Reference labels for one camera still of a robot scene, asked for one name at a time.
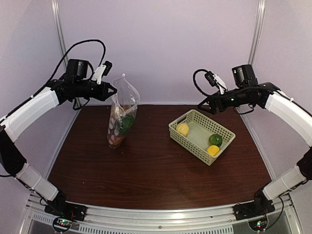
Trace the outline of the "brown potato toy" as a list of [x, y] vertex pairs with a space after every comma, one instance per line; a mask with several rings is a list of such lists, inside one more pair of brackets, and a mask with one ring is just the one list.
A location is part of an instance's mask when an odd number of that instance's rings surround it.
[[119, 147], [123, 143], [124, 139], [125, 139], [125, 136], [115, 136], [115, 135], [112, 135], [108, 139], [109, 146], [111, 148], [117, 148], [117, 147]]

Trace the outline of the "green lime toy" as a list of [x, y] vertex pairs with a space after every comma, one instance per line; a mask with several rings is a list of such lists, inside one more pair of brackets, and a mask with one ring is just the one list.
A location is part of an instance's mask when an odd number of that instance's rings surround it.
[[209, 146], [214, 145], [214, 146], [220, 147], [222, 143], [223, 143], [223, 138], [219, 134], [212, 134], [208, 138]]

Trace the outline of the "pale yellow bumpy fruit toy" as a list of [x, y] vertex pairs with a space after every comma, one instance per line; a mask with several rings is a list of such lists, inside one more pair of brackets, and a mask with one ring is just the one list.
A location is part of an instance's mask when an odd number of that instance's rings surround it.
[[186, 137], [189, 134], [190, 128], [189, 125], [184, 122], [177, 125], [176, 131]]

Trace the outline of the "clear zip top bag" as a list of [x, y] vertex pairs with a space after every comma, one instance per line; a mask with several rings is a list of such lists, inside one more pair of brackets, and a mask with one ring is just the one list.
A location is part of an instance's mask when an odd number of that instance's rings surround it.
[[111, 149], [118, 148], [126, 138], [137, 115], [140, 102], [138, 90], [126, 79], [126, 74], [113, 80], [117, 93], [112, 96], [107, 140]]

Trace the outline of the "green bok choy toy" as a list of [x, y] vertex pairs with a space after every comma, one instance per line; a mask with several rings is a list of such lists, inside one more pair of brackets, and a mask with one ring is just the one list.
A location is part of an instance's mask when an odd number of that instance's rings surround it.
[[135, 121], [135, 117], [133, 115], [125, 115], [118, 122], [118, 130], [121, 135], [125, 135], [129, 129], [132, 127]]

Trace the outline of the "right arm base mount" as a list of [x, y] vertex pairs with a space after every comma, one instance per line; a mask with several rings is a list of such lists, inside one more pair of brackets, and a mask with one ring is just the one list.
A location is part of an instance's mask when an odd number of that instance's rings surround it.
[[275, 211], [272, 200], [268, 200], [261, 190], [254, 194], [254, 200], [247, 203], [237, 203], [233, 206], [237, 221], [265, 215]]

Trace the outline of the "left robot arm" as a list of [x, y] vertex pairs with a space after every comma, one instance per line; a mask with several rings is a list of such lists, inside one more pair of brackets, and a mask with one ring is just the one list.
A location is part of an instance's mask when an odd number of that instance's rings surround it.
[[30, 190], [51, 201], [51, 208], [59, 216], [70, 212], [70, 205], [59, 198], [61, 191], [29, 165], [15, 146], [19, 136], [48, 111], [76, 98], [105, 101], [117, 93], [111, 84], [102, 81], [112, 68], [109, 61], [100, 64], [87, 78], [89, 62], [70, 59], [65, 73], [59, 79], [51, 79], [37, 94], [29, 97], [20, 107], [0, 120], [0, 163], [12, 177]]

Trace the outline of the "yellow lemon toy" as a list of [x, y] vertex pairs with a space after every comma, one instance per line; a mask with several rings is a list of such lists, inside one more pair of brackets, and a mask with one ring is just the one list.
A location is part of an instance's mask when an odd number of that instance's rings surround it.
[[216, 156], [220, 151], [220, 148], [216, 145], [211, 145], [207, 148], [206, 152], [210, 155], [210, 156]]

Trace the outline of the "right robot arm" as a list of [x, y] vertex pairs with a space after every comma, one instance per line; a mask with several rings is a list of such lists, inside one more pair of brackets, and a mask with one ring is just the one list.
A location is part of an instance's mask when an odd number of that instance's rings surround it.
[[[218, 91], [209, 95], [196, 85], [197, 90], [205, 96], [205, 99], [198, 104], [198, 109], [215, 115], [218, 112], [224, 112], [229, 107], [236, 108], [247, 104], [254, 109], [255, 106], [259, 106], [281, 118], [303, 138], [308, 146], [312, 145], [312, 115], [274, 84], [258, 83], [250, 64], [232, 68], [237, 86], [232, 90], [227, 88], [218, 75], [205, 69], [196, 70], [193, 80], [199, 72], [203, 72], [205, 79]], [[304, 184], [311, 178], [312, 152], [308, 150], [295, 166], [255, 193], [254, 201], [250, 204], [250, 211], [254, 215], [262, 214], [268, 208], [269, 201]]]

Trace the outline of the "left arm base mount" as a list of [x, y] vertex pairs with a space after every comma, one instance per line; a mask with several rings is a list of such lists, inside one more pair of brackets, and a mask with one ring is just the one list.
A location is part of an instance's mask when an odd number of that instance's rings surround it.
[[66, 201], [66, 195], [58, 192], [56, 197], [50, 201], [46, 200], [44, 211], [48, 214], [64, 217], [68, 220], [84, 221], [87, 207]]

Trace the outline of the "green plastic basket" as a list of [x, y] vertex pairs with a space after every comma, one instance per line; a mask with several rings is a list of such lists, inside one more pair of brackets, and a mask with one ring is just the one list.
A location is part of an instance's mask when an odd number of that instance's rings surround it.
[[[177, 126], [183, 123], [189, 127], [189, 133], [186, 136], [177, 131]], [[172, 121], [169, 124], [169, 132], [174, 141], [209, 166], [215, 162], [236, 137], [235, 133], [194, 109]], [[222, 137], [219, 152], [214, 156], [207, 152], [209, 137], [213, 134]]]

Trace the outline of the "orange mango toy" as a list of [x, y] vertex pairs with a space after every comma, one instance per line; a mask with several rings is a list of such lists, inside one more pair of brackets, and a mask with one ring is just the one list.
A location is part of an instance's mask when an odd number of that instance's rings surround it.
[[126, 111], [127, 111], [126, 109], [116, 106], [114, 110], [115, 118], [122, 118], [126, 116]]

